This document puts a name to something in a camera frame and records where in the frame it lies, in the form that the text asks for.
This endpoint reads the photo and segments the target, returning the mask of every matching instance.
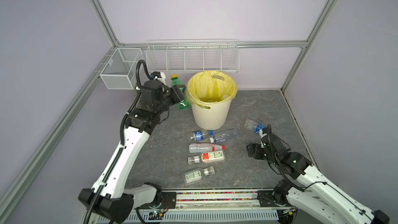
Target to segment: white trash bin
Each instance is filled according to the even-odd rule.
[[[196,124],[205,130],[216,130],[225,123],[231,101],[238,87],[232,77],[219,71],[203,71],[187,84]]]

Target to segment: robotic arm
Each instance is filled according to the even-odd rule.
[[[145,74],[149,78],[143,85],[139,78],[141,64],[144,65]],[[125,194],[123,190],[142,146],[155,126],[162,122],[160,115],[166,111],[170,114],[169,107],[184,99],[186,87],[167,87],[165,74],[153,72],[149,75],[144,60],[137,63],[135,74],[138,94],[122,120],[120,142],[98,180],[90,189],[82,189],[79,194],[79,200],[87,207],[84,223],[88,223],[92,212],[122,223],[134,208],[147,203],[155,207],[160,205],[162,188],[158,185],[145,183],[132,189],[132,194]],[[140,107],[134,108],[140,97]]]
[[[298,152],[289,152],[282,140],[271,130],[271,125],[260,131],[261,144],[249,144],[249,157],[273,164],[285,178],[274,188],[272,201],[280,206],[291,204],[326,224],[388,224],[389,217],[382,211],[372,211],[357,202],[327,179],[308,159]],[[310,197],[305,189],[296,186],[291,176],[326,202]]]

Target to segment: wire shelf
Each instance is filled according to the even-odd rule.
[[[170,40],[148,41],[147,65],[150,71],[200,72],[239,70],[237,40],[181,40],[173,45]]]
[[[99,75],[109,89],[135,89],[135,67],[141,59],[140,48],[118,47]]]

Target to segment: water bottle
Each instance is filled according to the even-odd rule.
[[[221,143],[230,140],[232,138],[237,138],[238,136],[239,136],[239,130],[237,128],[234,128],[224,132],[216,133],[214,134],[213,137],[209,137],[206,140],[204,140],[204,142]]]
[[[224,151],[204,152],[199,156],[188,157],[188,164],[200,163],[214,163],[223,161],[225,159]]]
[[[200,130],[197,132],[190,132],[188,134],[189,141],[203,142],[206,138],[213,136],[213,131]]]
[[[215,171],[213,166],[210,166],[209,168],[205,169],[194,169],[190,172],[184,173],[184,182],[185,185],[190,185],[196,182],[199,182],[202,180],[203,177],[206,177],[208,175],[214,175]]]
[[[180,82],[180,80],[178,79],[176,74],[171,75],[172,78],[172,86],[174,85],[183,85],[182,82]],[[191,104],[189,103],[188,99],[187,99],[187,94],[185,94],[185,99],[183,99],[183,101],[181,101],[180,103],[177,103],[177,109],[178,110],[182,110],[182,109],[186,109],[189,108],[191,106]]]
[[[225,146],[208,143],[195,143],[189,145],[190,153],[213,152],[218,150],[225,150]]]
[[[250,119],[246,119],[244,127],[252,132],[260,134],[260,130],[265,128],[265,125],[257,123],[255,121],[251,121]]]

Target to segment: bottle label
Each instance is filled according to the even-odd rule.
[[[203,135],[202,135],[201,131],[194,132],[194,134],[195,134],[195,139],[196,139],[197,142],[203,140]]]
[[[200,178],[202,175],[199,170],[195,170],[194,172],[188,173],[185,175],[185,179],[187,182],[192,181],[193,179]]]
[[[224,153],[222,151],[218,152],[209,152],[209,153],[203,153],[202,154],[202,160],[205,161],[212,161],[215,159],[223,158]]]
[[[254,132],[260,134],[260,130],[261,130],[262,128],[265,128],[265,125],[263,125],[263,124],[261,124],[261,123],[258,123],[258,124],[257,124],[257,127],[256,127],[256,130],[255,130]]]

